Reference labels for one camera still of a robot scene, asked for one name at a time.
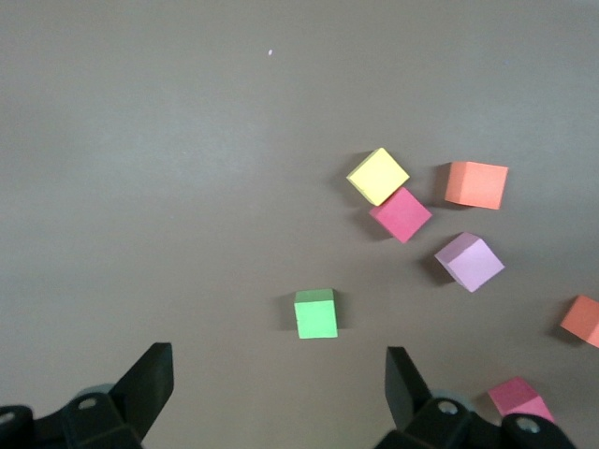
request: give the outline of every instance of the foam cube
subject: foam cube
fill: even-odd
[[[599,348],[599,302],[579,295],[563,318],[562,327]]]
[[[454,162],[449,169],[446,200],[497,210],[502,205],[507,170],[477,162]]]
[[[471,293],[505,268],[482,238],[468,232],[449,242],[435,258]]]
[[[489,396],[499,414],[526,413],[555,422],[543,398],[520,377],[515,377],[489,390]]]
[[[405,187],[374,207],[370,214],[401,243],[408,241],[432,217]]]
[[[385,150],[372,152],[347,179],[375,206],[379,206],[400,188],[410,176]]]
[[[296,293],[294,306],[301,339],[337,337],[334,299],[334,293],[330,288]]]

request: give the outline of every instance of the yellow cube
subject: yellow cube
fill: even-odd
[[[375,206],[381,205],[409,178],[384,148],[372,152],[347,175],[347,180]]]

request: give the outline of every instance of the green cube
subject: green cube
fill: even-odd
[[[335,298],[332,289],[297,292],[294,306],[301,339],[337,337]]]

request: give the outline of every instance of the pink cube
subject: pink cube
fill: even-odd
[[[432,216],[405,187],[373,208],[370,214],[401,243],[408,241]]]
[[[555,422],[543,398],[521,377],[515,377],[489,390],[501,416],[511,413],[526,413]]]

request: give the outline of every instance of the metal bolt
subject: metal bolt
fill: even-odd
[[[458,407],[453,402],[449,402],[448,400],[442,400],[437,404],[439,410],[445,414],[456,414],[458,412]]]
[[[541,431],[541,427],[536,424],[531,418],[521,417],[516,420],[516,424],[520,427],[520,430],[523,430],[528,433],[539,433]]]
[[[14,412],[0,414],[0,426],[2,426],[3,424],[9,423],[13,419],[15,419]]]
[[[95,407],[96,404],[97,400],[95,400],[95,398],[84,399],[79,403],[79,410],[91,409],[92,407]]]

